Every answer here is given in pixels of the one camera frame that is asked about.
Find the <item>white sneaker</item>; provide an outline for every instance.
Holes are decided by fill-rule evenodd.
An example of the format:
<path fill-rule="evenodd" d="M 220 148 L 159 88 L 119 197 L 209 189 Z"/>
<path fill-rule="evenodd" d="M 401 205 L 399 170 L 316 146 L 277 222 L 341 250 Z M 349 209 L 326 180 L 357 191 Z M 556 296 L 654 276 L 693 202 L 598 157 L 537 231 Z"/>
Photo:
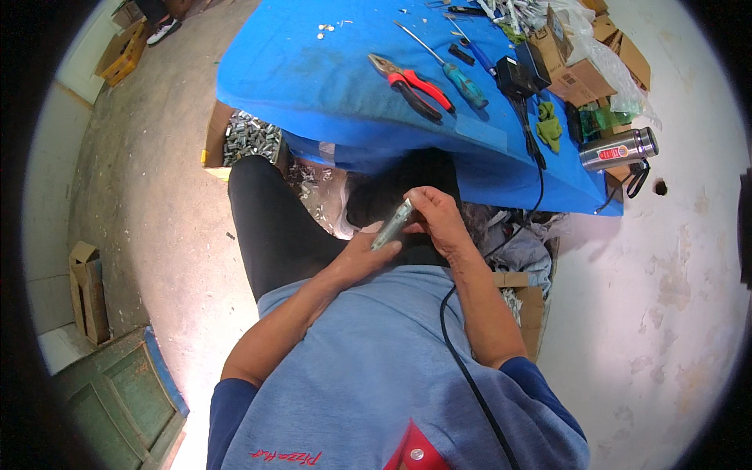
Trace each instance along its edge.
<path fill-rule="evenodd" d="M 339 212 L 332 231 L 334 236 L 340 240 L 350 240 L 357 232 L 360 231 L 360 227 L 355 227 L 347 221 L 347 200 L 350 198 L 350 194 L 353 190 L 368 177 L 357 173 L 347 173 L 347 178 L 339 188 L 339 198 L 342 200 L 342 210 Z"/>
<path fill-rule="evenodd" d="M 165 36 L 177 31 L 177 29 L 180 28 L 180 25 L 182 24 L 183 23 L 181 23 L 180 21 L 177 21 L 177 18 L 173 18 L 172 23 L 163 23 L 157 28 L 154 34 L 149 36 L 149 38 L 146 40 L 146 44 L 153 46 L 154 44 L 164 39 Z"/>

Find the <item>blue tablecloth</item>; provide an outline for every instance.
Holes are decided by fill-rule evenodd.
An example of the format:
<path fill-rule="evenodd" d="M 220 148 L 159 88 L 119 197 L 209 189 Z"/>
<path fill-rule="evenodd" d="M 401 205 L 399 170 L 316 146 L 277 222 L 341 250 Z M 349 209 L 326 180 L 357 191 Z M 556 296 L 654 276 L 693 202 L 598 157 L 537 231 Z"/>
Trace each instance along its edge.
<path fill-rule="evenodd" d="M 447 52 L 459 38 L 441 13 L 406 0 L 265 0 L 222 58 L 217 98 L 284 129 L 298 155 L 320 159 L 329 154 L 331 159 L 332 145 L 323 143 L 334 144 L 338 167 L 373 174 L 407 149 L 439 147 L 454 155 L 463 200 L 532 208 L 539 193 L 538 172 L 527 155 L 520 122 L 480 64 L 471 67 Z M 457 64 L 481 87 L 489 105 L 478 111 L 465 102 L 435 58 L 393 20 Z M 320 24 L 334 25 L 335 31 L 324 31 L 326 37 L 317 39 Z M 458 24 L 491 60 L 516 58 L 504 33 L 487 18 Z M 437 84 L 455 104 L 456 118 L 426 95 L 444 119 L 436 124 L 421 117 L 376 72 L 366 59 L 369 53 Z M 606 199 L 604 175 L 583 170 L 569 140 L 562 101 L 548 91 L 543 95 L 554 103 L 564 133 L 558 154 L 538 141 L 548 166 L 540 209 L 592 214 Z M 528 104 L 533 127 L 538 120 L 535 100 Z M 600 214 L 622 213 L 622 205 L 612 202 Z"/>

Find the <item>forearm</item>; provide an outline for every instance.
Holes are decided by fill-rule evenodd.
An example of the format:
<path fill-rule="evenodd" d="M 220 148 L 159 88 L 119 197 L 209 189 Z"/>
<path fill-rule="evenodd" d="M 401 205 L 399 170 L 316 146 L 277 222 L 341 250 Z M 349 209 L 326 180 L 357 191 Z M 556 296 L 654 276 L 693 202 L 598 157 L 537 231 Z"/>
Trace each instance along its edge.
<path fill-rule="evenodd" d="M 245 332 L 227 357 L 221 378 L 240 378 L 261 387 L 341 290 L 341 283 L 327 271 L 311 278 Z"/>
<path fill-rule="evenodd" d="M 474 246 L 449 258 L 465 333 L 478 362 L 499 368 L 512 357 L 527 357 L 520 328 L 493 283 L 491 269 Z"/>

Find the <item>stainless steel thermos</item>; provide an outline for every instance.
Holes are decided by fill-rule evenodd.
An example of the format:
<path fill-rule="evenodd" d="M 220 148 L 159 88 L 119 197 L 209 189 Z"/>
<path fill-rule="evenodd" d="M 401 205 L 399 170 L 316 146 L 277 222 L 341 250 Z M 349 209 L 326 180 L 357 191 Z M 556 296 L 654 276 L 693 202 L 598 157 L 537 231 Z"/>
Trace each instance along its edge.
<path fill-rule="evenodd" d="M 580 162 L 588 171 L 628 165 L 658 155 L 658 143 L 650 127 L 630 129 L 580 147 Z"/>

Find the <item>black cable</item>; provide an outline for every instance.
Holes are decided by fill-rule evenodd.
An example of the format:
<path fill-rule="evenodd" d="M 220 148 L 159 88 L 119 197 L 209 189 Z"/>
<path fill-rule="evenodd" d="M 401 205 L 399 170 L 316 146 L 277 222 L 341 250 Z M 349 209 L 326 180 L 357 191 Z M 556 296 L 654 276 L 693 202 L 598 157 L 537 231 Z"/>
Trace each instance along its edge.
<path fill-rule="evenodd" d="M 517 115 L 517 119 L 522 124 L 522 130 L 525 135 L 525 147 L 527 154 L 530 155 L 536 164 L 540 165 L 544 170 L 546 169 L 546 160 L 543 158 L 538 142 L 535 141 L 535 137 L 532 135 L 532 129 L 530 128 L 530 121 L 527 117 L 527 100 L 517 95 L 505 95 L 509 103 L 514 109 L 514 113 Z"/>
<path fill-rule="evenodd" d="M 501 244 L 499 244 L 498 247 L 486 253 L 486 255 L 484 255 L 484 259 L 488 259 L 501 247 L 509 243 L 512 240 L 512 238 L 516 237 L 517 234 L 520 233 L 520 231 L 523 229 L 523 227 L 530 224 L 530 219 L 532 218 L 532 214 L 538 209 L 538 206 L 541 204 L 541 201 L 543 200 L 543 168 L 540 165 L 538 165 L 538 178 L 541 181 L 541 195 L 538 197 L 538 202 L 535 203 L 535 207 L 533 207 L 532 210 L 528 212 L 528 214 L 525 216 L 525 219 L 523 220 L 522 225 L 520 225 L 517 228 L 517 230 L 512 232 L 512 235 L 506 240 L 504 240 Z M 517 462 L 517 458 L 515 458 L 511 447 L 509 447 L 509 443 L 507 442 L 507 438 L 504 436 L 504 432 L 502 432 L 501 427 L 499 427 L 499 423 L 496 422 L 496 418 L 493 416 L 491 409 L 488 408 L 488 404 L 486 403 L 486 400 L 483 398 L 483 394 L 478 389 L 478 385 L 476 385 L 475 381 L 470 375 L 470 372 L 465 367 L 465 364 L 462 362 L 462 358 L 459 357 L 459 354 L 457 353 L 457 351 L 454 349 L 454 346 L 452 345 L 452 341 L 450 341 L 449 339 L 449 334 L 447 333 L 447 324 L 444 320 L 444 310 L 447 307 L 449 298 L 456 292 L 456 290 L 457 290 L 457 285 L 454 284 L 452 288 L 449 290 L 449 292 L 447 293 L 447 295 L 444 297 L 444 300 L 441 301 L 441 307 L 438 310 L 438 316 L 441 321 L 441 334 L 444 336 L 444 343 L 446 343 L 447 348 L 449 349 L 449 352 L 452 354 L 452 357 L 454 358 L 454 361 L 459 366 L 459 370 L 462 371 L 462 375 L 465 376 L 465 379 L 467 380 L 468 385 L 470 386 L 473 394 L 475 395 L 475 399 L 478 401 L 478 404 L 481 406 L 481 408 L 483 408 L 483 413 L 486 415 L 486 419 L 488 420 L 488 423 L 491 425 L 491 428 L 493 428 L 493 432 L 494 434 L 496 434 L 496 439 L 499 440 L 499 444 L 501 444 L 502 449 L 504 450 L 504 453 L 506 454 L 507 459 L 509 460 L 509 465 L 511 465 L 513 470 L 520 470 L 520 464 Z"/>
<path fill-rule="evenodd" d="M 593 214 L 598 215 L 600 211 L 603 209 L 606 209 L 606 207 L 611 203 L 611 201 L 614 199 L 614 196 L 616 195 L 616 192 L 621 188 L 624 183 L 630 179 L 632 176 L 634 178 L 629 182 L 629 185 L 626 187 L 626 197 L 633 199 L 637 193 L 640 192 L 642 189 L 642 185 L 647 180 L 647 174 L 650 173 L 650 163 L 647 162 L 647 160 L 642 161 L 642 168 L 636 171 L 631 171 L 622 181 L 619 182 L 619 186 L 616 186 L 611 191 L 611 194 L 608 195 L 608 198 L 606 199 L 606 202 L 601 205 L 601 207 L 597 208 Z"/>

